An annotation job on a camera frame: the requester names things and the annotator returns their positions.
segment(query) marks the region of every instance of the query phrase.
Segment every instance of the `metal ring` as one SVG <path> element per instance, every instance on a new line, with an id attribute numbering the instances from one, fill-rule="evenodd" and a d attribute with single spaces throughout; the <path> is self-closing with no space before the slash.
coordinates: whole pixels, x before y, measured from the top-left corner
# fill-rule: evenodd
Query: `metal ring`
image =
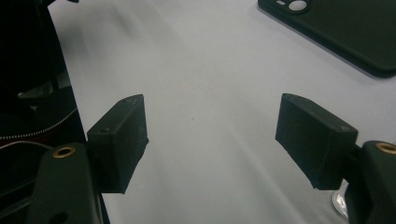
<path id="1" fill-rule="evenodd" d="M 56 159 L 61 159 L 70 156 L 75 153 L 76 149 L 74 147 L 62 147 L 53 152 L 52 156 Z"/>
<path id="2" fill-rule="evenodd" d="M 377 143 L 376 148 L 388 154 L 396 155 L 396 146 L 390 143 Z"/>

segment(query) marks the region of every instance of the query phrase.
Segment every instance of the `black phone case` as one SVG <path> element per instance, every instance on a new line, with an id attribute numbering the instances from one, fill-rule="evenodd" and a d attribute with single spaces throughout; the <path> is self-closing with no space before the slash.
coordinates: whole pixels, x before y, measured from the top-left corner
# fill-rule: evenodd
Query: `black phone case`
<path id="1" fill-rule="evenodd" d="M 396 0 L 259 0 L 259 7 L 376 77 L 396 75 Z"/>

